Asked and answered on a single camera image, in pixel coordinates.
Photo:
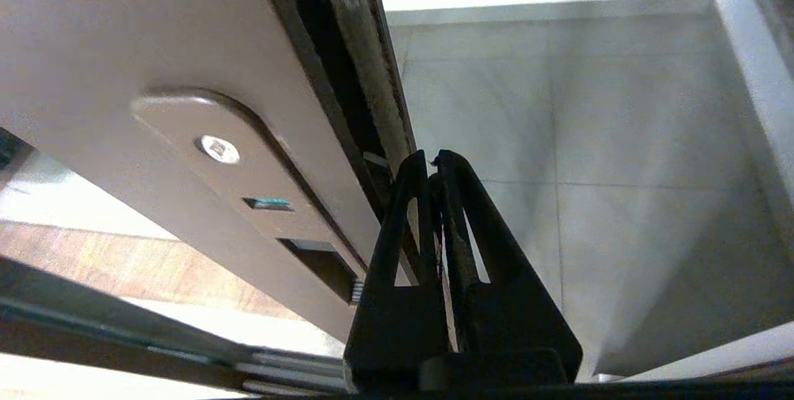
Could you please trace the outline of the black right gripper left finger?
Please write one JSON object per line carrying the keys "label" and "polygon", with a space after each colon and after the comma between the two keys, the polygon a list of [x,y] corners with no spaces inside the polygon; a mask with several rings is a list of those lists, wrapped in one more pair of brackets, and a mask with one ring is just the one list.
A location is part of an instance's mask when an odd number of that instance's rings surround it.
{"label": "black right gripper left finger", "polygon": [[[411,200],[419,211],[419,273],[416,285],[398,287]],[[346,344],[357,391],[417,391],[422,364],[448,352],[433,219],[425,154],[417,151],[400,165]]]}

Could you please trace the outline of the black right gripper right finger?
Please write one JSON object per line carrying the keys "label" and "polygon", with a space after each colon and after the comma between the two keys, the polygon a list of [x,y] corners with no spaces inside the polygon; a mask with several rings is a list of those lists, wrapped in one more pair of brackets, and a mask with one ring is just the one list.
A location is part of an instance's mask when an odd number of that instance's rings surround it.
{"label": "black right gripper right finger", "polygon": [[511,381],[573,383],[582,346],[473,166],[449,149],[434,166],[460,352]]}

